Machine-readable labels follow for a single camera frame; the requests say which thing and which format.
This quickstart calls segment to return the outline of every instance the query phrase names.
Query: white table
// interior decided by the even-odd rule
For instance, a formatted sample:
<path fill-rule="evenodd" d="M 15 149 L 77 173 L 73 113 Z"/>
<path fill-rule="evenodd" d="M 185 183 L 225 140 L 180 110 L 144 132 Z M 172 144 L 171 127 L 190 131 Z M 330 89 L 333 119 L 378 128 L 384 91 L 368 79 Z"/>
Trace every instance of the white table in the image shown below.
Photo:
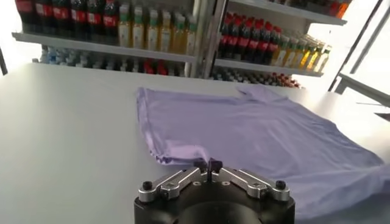
<path fill-rule="evenodd" d="M 133 223 L 142 181 L 179 168 L 149 155 L 138 131 L 137 88 L 238 96 L 236 85 L 39 64 L 1 78 L 0 223 Z M 272 89 L 390 162 L 385 120 L 335 93 Z M 337 215 L 331 218 L 353 217 Z"/>

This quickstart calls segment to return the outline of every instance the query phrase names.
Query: screw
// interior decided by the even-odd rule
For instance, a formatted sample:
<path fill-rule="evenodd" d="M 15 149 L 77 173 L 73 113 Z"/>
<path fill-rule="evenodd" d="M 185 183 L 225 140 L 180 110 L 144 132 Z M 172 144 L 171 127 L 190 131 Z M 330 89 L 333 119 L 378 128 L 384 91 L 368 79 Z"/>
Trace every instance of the screw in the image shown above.
<path fill-rule="evenodd" d="M 276 189 L 278 189 L 278 190 L 284 190 L 284 189 L 286 189 L 286 182 L 284 182 L 282 180 L 277 180 L 275 186 L 276 186 Z"/>
<path fill-rule="evenodd" d="M 145 191 L 150 191 L 153 188 L 153 183 L 151 181 L 145 181 L 142 183 L 142 188 Z"/>

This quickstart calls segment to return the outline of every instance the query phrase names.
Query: juice bottle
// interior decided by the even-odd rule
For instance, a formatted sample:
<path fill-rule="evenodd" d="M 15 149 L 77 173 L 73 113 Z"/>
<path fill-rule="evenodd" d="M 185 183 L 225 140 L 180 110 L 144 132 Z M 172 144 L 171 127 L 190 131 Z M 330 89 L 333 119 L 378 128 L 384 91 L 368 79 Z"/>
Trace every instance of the juice bottle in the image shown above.
<path fill-rule="evenodd" d="M 318 61 L 321 57 L 322 48 L 323 48 L 323 46 L 320 46 L 320 45 L 317 47 L 315 53 L 313 54 L 310 62 L 307 65 L 306 70 L 311 71 L 317 66 Z"/>
<path fill-rule="evenodd" d="M 142 7 L 134 9 L 133 47 L 142 49 L 144 46 L 144 24 L 142 23 Z"/>
<path fill-rule="evenodd" d="M 123 4 L 119 8 L 120 22 L 119 22 L 119 45 L 122 47 L 130 47 L 130 31 L 131 23 L 129 19 L 130 5 Z"/>
<path fill-rule="evenodd" d="M 159 37 L 160 51 L 162 52 L 171 51 L 171 39 L 172 39 L 171 14 L 169 14 L 168 11 L 163 11 L 163 25 L 161 27 L 161 32 Z"/>
<path fill-rule="evenodd" d="M 157 38 L 158 38 L 158 26 L 157 26 L 158 13 L 156 10 L 150 10 L 150 23 L 147 28 L 147 43 L 146 49 L 150 51 L 156 51 Z"/>
<path fill-rule="evenodd" d="M 317 66 L 314 68 L 315 72 L 322 72 L 326 63 L 328 62 L 329 52 L 330 52 L 330 50 L 326 49 L 325 52 L 321 55 L 321 57 L 317 63 Z"/>
<path fill-rule="evenodd" d="M 185 32 L 184 32 L 184 22 L 185 18 L 182 15 L 176 16 L 176 25 L 173 34 L 173 53 L 183 54 L 185 51 L 183 49 L 183 42 L 185 40 Z"/>
<path fill-rule="evenodd" d="M 314 55 L 316 47 L 313 43 L 309 44 L 309 47 L 307 51 L 305 52 L 305 55 L 303 56 L 302 61 L 300 62 L 299 69 L 306 69 L 308 66 L 308 63 L 310 62 L 312 56 Z"/>
<path fill-rule="evenodd" d="M 196 20 L 195 17 L 189 16 L 189 25 L 187 30 L 187 44 L 186 54 L 193 55 L 195 46 L 195 35 L 196 35 Z"/>
<path fill-rule="evenodd" d="M 277 51 L 277 56 L 272 59 L 273 61 L 272 66 L 278 66 L 278 67 L 283 66 L 283 60 L 286 57 L 286 51 L 287 51 L 289 40 L 290 40 L 289 37 L 283 34 L 281 35 L 280 44 L 279 44 L 280 50 Z"/>
<path fill-rule="evenodd" d="M 307 45 L 307 41 L 305 40 L 300 40 L 298 42 L 295 57 L 292 60 L 290 68 L 299 68 L 300 62 L 302 61 L 303 56 L 305 55 L 306 45 Z"/>
<path fill-rule="evenodd" d="M 286 56 L 283 59 L 283 66 L 289 68 L 295 58 L 297 50 L 298 39 L 291 37 L 286 50 Z"/>

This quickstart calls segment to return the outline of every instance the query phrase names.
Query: soda bottle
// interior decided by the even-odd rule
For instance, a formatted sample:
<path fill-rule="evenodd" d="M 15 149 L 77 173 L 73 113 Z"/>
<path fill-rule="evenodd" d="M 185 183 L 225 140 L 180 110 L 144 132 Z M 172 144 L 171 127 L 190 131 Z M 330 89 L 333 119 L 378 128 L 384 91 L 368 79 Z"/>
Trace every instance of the soda bottle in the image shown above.
<path fill-rule="evenodd" d="M 238 44 L 237 44 L 235 56 L 234 56 L 234 58 L 237 60 L 244 59 L 245 51 L 246 51 L 246 48 L 247 48 L 247 46 L 249 44 L 249 40 L 250 40 L 251 27 L 252 27 L 252 21 L 247 20 L 245 23 L 242 35 L 238 39 Z"/>
<path fill-rule="evenodd" d="M 53 14 L 57 22 L 58 34 L 64 37 L 72 35 L 70 0 L 53 0 Z"/>
<path fill-rule="evenodd" d="M 35 11 L 34 0 L 15 0 L 16 8 L 18 9 L 22 20 L 23 32 L 36 32 L 37 12 Z"/>
<path fill-rule="evenodd" d="M 219 40 L 219 45 L 218 45 L 219 58 L 225 57 L 227 40 L 229 39 L 229 24 L 230 24 L 230 19 L 226 18 L 224 24 L 222 25 L 222 30 L 221 30 L 222 37 Z"/>
<path fill-rule="evenodd" d="M 233 58 L 234 50 L 235 50 L 236 44 L 238 42 L 240 25 L 241 25 L 241 20 L 239 18 L 236 18 L 234 25 L 232 27 L 232 31 L 229 35 L 229 39 L 227 40 L 227 47 L 226 47 L 226 52 L 225 52 L 225 57 L 227 57 L 227 58 Z"/>
<path fill-rule="evenodd" d="M 40 19 L 43 33 L 55 34 L 55 19 L 51 0 L 36 0 L 35 9 Z"/>
<path fill-rule="evenodd" d="M 88 26 L 91 39 L 102 42 L 104 40 L 104 0 L 88 0 Z"/>
<path fill-rule="evenodd" d="M 253 61 L 255 63 L 258 64 L 264 63 L 264 55 L 268 48 L 269 39 L 271 38 L 271 30 L 272 30 L 272 24 L 270 22 L 266 22 L 265 29 L 263 28 L 260 30 L 260 40 L 259 40 L 259 44 L 257 45 L 255 56 L 253 58 Z"/>
<path fill-rule="evenodd" d="M 71 0 L 74 36 L 87 40 L 87 0 Z"/>
<path fill-rule="evenodd" d="M 265 65 L 270 65 L 272 61 L 272 56 L 278 49 L 280 33 L 282 32 L 281 28 L 275 26 L 274 30 L 271 32 L 271 37 L 269 39 L 269 45 L 264 55 L 264 63 Z"/>
<path fill-rule="evenodd" d="M 105 38 L 110 44 L 118 44 L 119 5 L 115 0 L 106 0 L 104 8 Z"/>
<path fill-rule="evenodd" d="M 255 27 L 252 29 L 252 32 L 250 35 L 249 44 L 245 50 L 245 54 L 244 54 L 245 61 L 253 61 L 255 53 L 256 53 L 256 49 L 258 46 L 258 42 L 260 40 L 260 30 L 262 27 L 263 27 L 262 21 L 256 20 Z"/>

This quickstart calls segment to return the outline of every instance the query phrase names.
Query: shelf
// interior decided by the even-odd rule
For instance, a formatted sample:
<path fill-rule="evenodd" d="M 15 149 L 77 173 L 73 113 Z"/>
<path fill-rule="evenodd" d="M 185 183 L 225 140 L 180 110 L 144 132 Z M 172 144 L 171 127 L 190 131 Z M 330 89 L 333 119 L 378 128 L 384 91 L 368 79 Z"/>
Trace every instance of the shelf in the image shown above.
<path fill-rule="evenodd" d="M 118 54 L 118 55 L 128 55 L 134 57 L 143 57 L 143 58 L 155 58 L 162 59 L 167 61 L 180 61 L 180 62 L 196 62 L 196 58 L 189 55 L 180 55 L 180 54 L 171 54 L 158 51 L 148 51 L 142 49 L 120 47 L 114 45 L 92 43 L 79 40 L 70 40 L 60 37 L 49 37 L 46 35 L 40 34 L 30 34 L 30 33 L 12 33 L 12 36 L 16 41 L 28 42 L 28 43 L 37 43 L 47 46 L 54 47 L 64 47 L 70 49 L 79 49 L 83 51 L 94 51 L 94 52 L 103 52 L 108 54 Z"/>
<path fill-rule="evenodd" d="M 233 61 L 233 60 L 225 60 L 225 59 L 216 59 L 215 66 L 226 67 L 226 68 L 238 68 L 245 69 L 251 71 L 262 71 L 262 72 L 276 72 L 281 74 L 293 74 L 293 75 L 305 75 L 311 77 L 321 77 L 323 73 L 318 72 L 308 72 L 306 70 L 301 69 L 293 69 L 293 68 L 283 68 L 283 67 L 275 67 L 269 65 L 258 65 L 252 64 L 242 61 Z"/>
<path fill-rule="evenodd" d="M 240 4 L 250 5 L 261 9 L 267 9 L 274 12 L 283 13 L 286 15 L 296 16 L 311 20 L 317 23 L 325 23 L 331 25 L 344 25 L 347 23 L 346 20 L 335 18 L 332 16 L 323 15 L 320 13 L 314 13 L 311 11 L 297 9 L 287 5 L 281 5 L 267 0 L 230 0 L 231 2 L 237 2 Z"/>

